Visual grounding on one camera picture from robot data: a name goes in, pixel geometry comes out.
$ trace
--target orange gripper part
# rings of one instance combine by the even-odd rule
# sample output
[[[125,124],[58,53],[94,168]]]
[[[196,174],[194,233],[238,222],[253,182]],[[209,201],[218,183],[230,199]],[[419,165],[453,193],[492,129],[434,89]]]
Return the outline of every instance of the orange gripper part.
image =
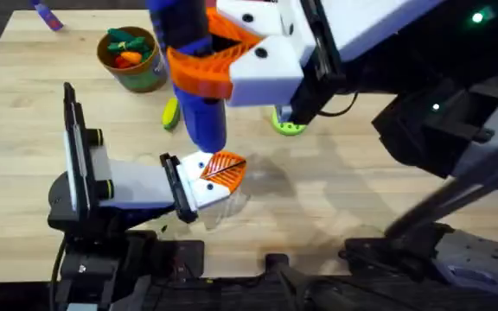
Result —
[[[246,174],[246,159],[229,151],[220,151],[208,162],[201,178],[228,187],[230,193],[239,187]]]
[[[233,88],[229,75],[230,65],[262,38],[220,16],[216,8],[207,8],[207,19],[211,34],[239,41],[240,44],[203,58],[169,48],[167,59],[170,77],[176,86],[190,94],[204,98],[230,98]]]

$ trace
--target brown pot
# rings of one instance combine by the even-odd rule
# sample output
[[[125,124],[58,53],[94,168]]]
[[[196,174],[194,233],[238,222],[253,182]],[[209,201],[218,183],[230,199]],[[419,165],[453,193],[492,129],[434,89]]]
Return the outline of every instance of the brown pot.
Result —
[[[119,28],[133,36],[142,36],[145,43],[153,49],[150,58],[141,64],[130,68],[116,68],[114,60],[116,55],[107,52],[110,43],[109,35],[105,35],[97,46],[97,57],[101,64],[123,85],[132,92],[152,92],[161,87],[167,79],[164,63],[159,54],[159,47],[156,44],[153,35],[139,27],[121,27]]]

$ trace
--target green light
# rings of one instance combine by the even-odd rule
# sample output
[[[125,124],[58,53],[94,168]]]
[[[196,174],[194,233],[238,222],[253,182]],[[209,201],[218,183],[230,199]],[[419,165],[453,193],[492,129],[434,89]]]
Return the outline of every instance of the green light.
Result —
[[[475,23],[480,23],[480,22],[483,22],[483,14],[482,13],[475,13],[473,16],[472,16],[472,22],[475,22]]]

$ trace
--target green toy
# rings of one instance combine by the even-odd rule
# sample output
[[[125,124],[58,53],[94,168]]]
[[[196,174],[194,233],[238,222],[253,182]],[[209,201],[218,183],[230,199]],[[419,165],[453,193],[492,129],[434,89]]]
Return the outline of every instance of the green toy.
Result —
[[[136,39],[135,36],[120,29],[108,29],[107,34],[111,37],[111,42],[130,42]]]
[[[304,132],[304,130],[307,128],[307,125],[296,125],[291,122],[284,122],[280,123],[278,121],[278,114],[276,113],[276,110],[272,111],[272,126],[274,127],[274,130],[276,130],[278,133],[286,136],[295,136],[299,135]]]
[[[145,38],[138,37],[132,41],[113,42],[109,44],[107,50],[114,54],[124,51],[144,53],[149,50],[149,47],[145,44]]]
[[[151,51],[147,51],[147,52],[144,52],[142,54],[142,62],[146,61],[147,59],[149,59],[151,57]]]
[[[180,105],[178,99],[171,98],[164,106],[163,110],[163,128],[173,130],[180,121]]]

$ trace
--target wooden table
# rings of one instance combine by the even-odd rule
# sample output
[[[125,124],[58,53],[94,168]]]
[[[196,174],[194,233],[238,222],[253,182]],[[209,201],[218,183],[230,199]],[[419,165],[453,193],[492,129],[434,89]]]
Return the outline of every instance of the wooden table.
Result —
[[[158,165],[164,152],[196,151],[183,127],[160,125],[169,86],[127,92],[98,63],[110,27],[151,29],[142,10],[56,11],[67,25],[50,31],[34,11],[17,11],[0,41],[0,281],[48,280],[61,233],[47,225],[48,190],[65,168],[62,83],[70,81],[91,127],[103,129],[110,156]],[[301,136],[270,126],[271,108],[228,109],[227,149],[248,159],[236,201],[185,225],[170,215],[141,225],[165,238],[206,243],[205,276],[251,276],[269,252],[286,252],[303,271],[344,271],[336,252],[346,237],[380,234],[444,181],[398,164],[370,122],[392,96],[363,95],[339,118],[318,118]],[[332,100],[328,110],[348,104]],[[498,239],[498,194],[446,219]]]

